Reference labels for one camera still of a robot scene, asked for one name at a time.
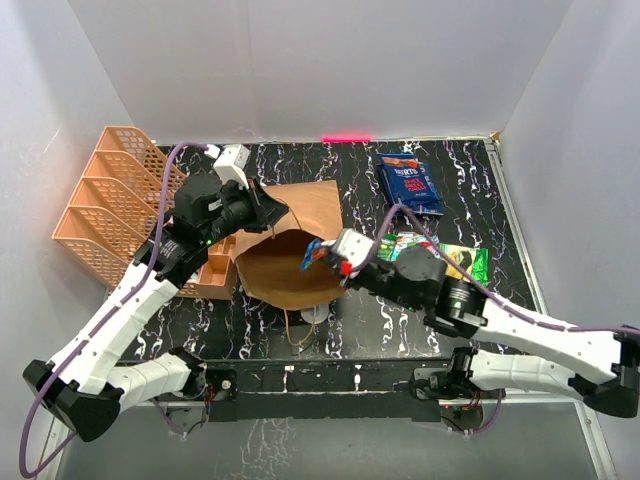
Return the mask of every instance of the black marble surface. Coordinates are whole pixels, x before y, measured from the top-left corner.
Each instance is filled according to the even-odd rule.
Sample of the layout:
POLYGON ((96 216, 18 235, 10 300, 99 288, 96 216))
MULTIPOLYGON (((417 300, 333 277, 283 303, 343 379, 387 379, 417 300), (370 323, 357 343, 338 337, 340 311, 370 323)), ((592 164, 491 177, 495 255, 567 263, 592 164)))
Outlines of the black marble surface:
MULTIPOLYGON (((251 145, 247 175, 266 185, 335 179, 345 227, 373 236, 387 204, 378 185, 374 153, 414 152, 431 167, 444 201, 442 217, 426 221, 441 242, 489 249, 489 287, 515 303, 534 308, 489 157, 481 140, 347 144, 251 145)), ((212 171, 202 153, 185 150, 185 173, 212 171)), ((409 230, 404 219, 395 230, 409 230)), ((364 291, 348 291, 331 304, 327 321, 302 353, 286 341, 282 310, 249 298, 237 282, 231 301, 173 299, 149 322, 123 360, 148 360, 184 345, 207 360, 442 357, 463 344, 435 334, 422 317, 364 291)), ((292 336, 308 324, 292 313, 292 336)), ((504 351, 492 345, 493 351, 504 351)))

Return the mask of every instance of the white wall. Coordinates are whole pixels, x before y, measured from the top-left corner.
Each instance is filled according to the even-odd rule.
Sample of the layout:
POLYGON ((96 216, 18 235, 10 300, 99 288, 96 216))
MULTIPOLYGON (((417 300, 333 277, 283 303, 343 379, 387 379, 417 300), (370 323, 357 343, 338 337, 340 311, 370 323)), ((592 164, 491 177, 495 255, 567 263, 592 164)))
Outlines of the white wall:
POLYGON ((570 0, 70 0, 161 142, 502 130, 570 0))
MULTIPOLYGON (((553 315, 640 326, 640 8, 578 0, 503 134, 502 157, 553 315)), ((601 417, 620 477, 640 421, 601 417)))
MULTIPOLYGON (((130 124, 65 1, 0 2, 0 478, 19 477, 22 370, 87 321, 104 288, 51 234, 106 124, 130 124)), ((35 467, 48 413, 37 417, 35 467)))

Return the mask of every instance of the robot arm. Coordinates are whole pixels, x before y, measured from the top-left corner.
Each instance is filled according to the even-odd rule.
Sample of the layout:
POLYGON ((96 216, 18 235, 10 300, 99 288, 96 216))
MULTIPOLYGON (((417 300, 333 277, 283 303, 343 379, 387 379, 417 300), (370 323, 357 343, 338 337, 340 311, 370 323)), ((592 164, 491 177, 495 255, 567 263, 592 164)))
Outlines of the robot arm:
POLYGON ((403 307, 423 310, 425 324, 438 333, 500 343, 528 354, 455 349, 448 372, 415 380, 419 396, 455 398, 519 388, 567 395, 612 416, 637 415, 640 330, 638 335, 570 332, 572 324, 499 296, 487 298, 470 283, 447 276, 445 261, 422 246, 403 250, 394 263, 374 258, 353 272, 351 266, 365 262, 373 244, 345 229, 335 242, 324 243, 321 257, 344 286, 363 287, 403 307), (526 314, 532 323, 514 318, 512 312, 526 314))
POLYGON ((141 401, 168 392, 195 397, 204 388, 206 365, 182 347, 133 367, 116 367, 116 363, 155 312, 207 262, 210 245, 239 229, 268 230, 288 212, 286 205, 272 199, 254 179, 244 177, 233 162, 218 168, 219 162, 219 175, 189 176, 176 192, 175 208, 164 218, 151 274, 146 275, 153 257, 153 235, 78 335, 48 362, 34 360, 23 373, 35 393, 58 375, 43 404, 84 441, 98 438, 120 412, 141 401))

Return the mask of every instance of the brown paper bag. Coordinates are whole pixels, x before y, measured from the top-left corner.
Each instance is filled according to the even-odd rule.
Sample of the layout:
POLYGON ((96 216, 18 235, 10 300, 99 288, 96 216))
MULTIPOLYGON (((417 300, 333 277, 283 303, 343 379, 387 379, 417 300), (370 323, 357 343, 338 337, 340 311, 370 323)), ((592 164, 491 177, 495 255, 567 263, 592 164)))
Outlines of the brown paper bag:
POLYGON ((336 181, 277 185, 265 191, 286 202, 290 211, 275 226, 275 238, 271 231, 236 233, 235 262, 245 292, 287 310, 311 308, 340 297, 344 289, 328 265, 314 262, 300 271, 314 238, 333 240, 342 231, 336 181))

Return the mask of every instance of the purple cable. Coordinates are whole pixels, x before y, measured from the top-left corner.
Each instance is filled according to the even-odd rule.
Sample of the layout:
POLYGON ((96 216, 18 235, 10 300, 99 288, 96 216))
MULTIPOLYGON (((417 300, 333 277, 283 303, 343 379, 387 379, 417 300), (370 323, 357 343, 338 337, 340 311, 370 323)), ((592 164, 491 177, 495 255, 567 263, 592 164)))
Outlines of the purple cable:
MULTIPOLYGON (((160 252, 160 240, 162 238, 164 212, 167 206, 167 192, 169 190, 169 177, 171 175, 171 166, 173 165, 173 162, 175 161, 175 158, 178 155, 178 152, 180 152, 185 147, 196 147, 196 148, 201 148, 203 150, 208 149, 207 145, 202 143, 183 142, 180 145, 175 146, 171 150, 171 153, 167 158, 167 163, 164 168, 164 176, 162 177, 162 193, 160 195, 160 206, 158 207, 158 223, 156 225, 153 249, 151 250, 151 259, 149 260, 149 264, 147 266, 146 271, 144 272, 144 275, 142 276, 142 279, 140 280, 140 282, 138 282, 138 284, 135 287, 133 287, 133 289, 127 295, 124 296, 124 298, 120 301, 121 305, 124 305, 125 303, 127 303, 131 298, 133 298, 133 296, 135 296, 140 291, 140 289, 143 287, 143 285, 151 276, 151 272, 153 271, 153 265, 156 263, 156 260, 158 259, 158 254, 160 252)), ((111 319, 111 317, 115 315, 115 313, 118 310, 119 310, 119 307, 113 307, 111 310, 109 310, 106 313, 106 315, 102 317, 102 319, 91 330, 91 332, 89 332, 89 338, 93 338, 96 335, 96 333, 100 331, 100 329, 111 319)), ((56 379, 60 376, 60 374, 65 370, 65 368, 69 366, 69 364, 82 351, 82 349, 85 347, 87 343, 89 343, 88 340, 83 340, 78 344, 78 346, 75 349, 73 349, 73 351, 69 354, 69 356, 63 360, 63 362, 58 366, 55 372, 53 372, 51 376, 47 379, 47 381, 44 383, 44 385, 36 395, 36 398, 33 400, 33 403, 31 404, 31 408, 29 409, 29 413, 27 414, 27 418, 24 422, 24 426, 22 427, 22 437, 20 438, 20 450, 18 454, 20 474, 24 478, 33 478, 36 475, 38 475, 42 470, 44 470, 47 467, 47 465, 51 463, 51 461, 64 449, 64 447, 67 446, 67 444, 76 435, 75 433, 69 434, 69 436, 65 438, 62 444, 60 444, 54 450, 54 452, 51 455, 49 455, 49 457, 47 457, 43 462, 41 462, 35 470, 30 472, 27 469, 27 444, 29 443, 29 432, 31 431, 31 425, 33 424, 33 419, 36 415, 36 411, 38 410, 38 406, 44 400, 44 397, 49 391, 49 388, 51 388, 51 385, 53 385, 53 382, 56 381, 56 379)))
POLYGON ((393 216, 401 208, 404 210, 403 213, 407 217, 409 217, 409 220, 411 220, 411 223, 413 223, 413 225, 418 229, 418 231, 422 235, 424 235, 427 239, 429 239, 431 241, 433 249, 438 253, 438 255, 440 255, 440 257, 445 262, 447 262, 449 265, 451 265, 453 268, 455 268, 456 271, 458 271, 458 273, 460 273, 460 275, 462 275, 466 280, 468 280, 469 283, 471 283, 474 287, 476 287, 483 295, 485 295, 491 301, 496 303, 502 310, 506 311, 507 313, 510 313, 511 315, 516 317, 517 319, 522 320, 524 322, 527 322, 530 325, 536 325, 536 326, 541 327, 541 328, 546 328, 547 330, 555 330, 555 331, 562 331, 562 332, 570 332, 570 333, 577 333, 577 332, 612 332, 612 333, 628 333, 628 334, 631 334, 631 335, 640 335, 640 330, 636 330, 635 328, 631 328, 631 327, 563 327, 561 325, 555 325, 553 323, 539 322, 539 321, 535 320, 534 318, 531 318, 529 315, 527 315, 525 313, 522 313, 519 310, 516 310, 511 305, 508 305, 508 304, 502 302, 500 299, 498 299, 498 297, 497 297, 497 295, 495 293, 493 293, 487 287, 485 287, 480 282, 478 282, 475 278, 473 278, 471 276, 471 274, 469 272, 467 272, 462 267, 460 267, 460 265, 458 265, 454 260, 452 260, 451 257, 449 257, 446 253, 444 253, 442 251, 442 249, 440 248, 440 246, 437 244, 437 242, 434 241, 433 238, 431 238, 431 234, 429 234, 428 230, 420 223, 420 221, 413 214, 413 212, 411 212, 411 210, 407 206, 403 205, 402 203, 395 204, 387 212, 387 215, 384 217, 384 220, 382 221, 382 225, 380 226, 380 229, 378 230, 378 234, 376 235, 375 242, 374 242, 373 246, 371 247, 371 250, 369 250, 367 258, 360 265, 357 265, 357 266, 353 267, 353 271, 354 272, 358 272, 358 271, 362 270, 365 265, 367 265, 373 258, 375 258, 375 256, 377 255, 377 252, 378 252, 378 248, 380 247, 380 244, 382 243, 382 238, 384 237, 385 232, 389 228, 389 225, 391 225, 391 221, 393 219, 393 216))

